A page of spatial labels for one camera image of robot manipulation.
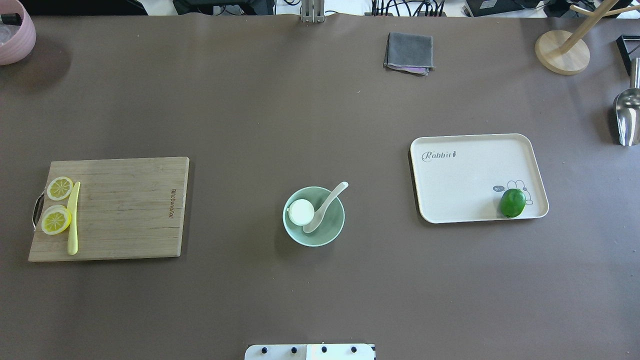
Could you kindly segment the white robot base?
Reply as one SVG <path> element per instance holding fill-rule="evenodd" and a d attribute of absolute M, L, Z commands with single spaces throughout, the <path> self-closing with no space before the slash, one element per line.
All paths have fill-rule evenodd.
<path fill-rule="evenodd" d="M 303 343 L 254 344 L 247 347 L 245 360 L 375 360 L 374 344 Z"/>

